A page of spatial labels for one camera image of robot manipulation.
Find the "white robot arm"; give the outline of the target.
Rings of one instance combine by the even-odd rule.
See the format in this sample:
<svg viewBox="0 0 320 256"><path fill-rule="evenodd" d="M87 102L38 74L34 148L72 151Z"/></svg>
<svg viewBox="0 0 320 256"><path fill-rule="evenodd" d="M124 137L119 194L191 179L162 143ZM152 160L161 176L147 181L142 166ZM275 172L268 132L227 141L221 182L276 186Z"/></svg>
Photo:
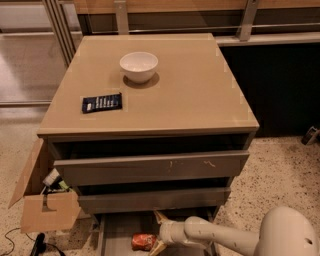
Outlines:
<svg viewBox="0 0 320 256"><path fill-rule="evenodd" d="M320 256L319 238L310 221L290 207L269 210L258 233L216 225L197 216L178 222L159 211L154 214L160 229L149 256L157 256L170 245L206 249L212 243L242 256Z"/></svg>

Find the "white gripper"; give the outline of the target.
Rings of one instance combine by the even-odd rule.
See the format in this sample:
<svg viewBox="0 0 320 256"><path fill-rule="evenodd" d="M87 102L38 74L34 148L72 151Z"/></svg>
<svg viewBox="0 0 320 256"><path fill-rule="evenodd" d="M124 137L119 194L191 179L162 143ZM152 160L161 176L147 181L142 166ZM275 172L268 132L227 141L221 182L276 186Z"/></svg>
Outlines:
<svg viewBox="0 0 320 256"><path fill-rule="evenodd" d="M153 211L157 223L160 225L159 238L150 250L148 256L158 256L164 251L167 245L183 244L187 237L184 231L184 223L168 220L168 218L160 211Z"/></svg>

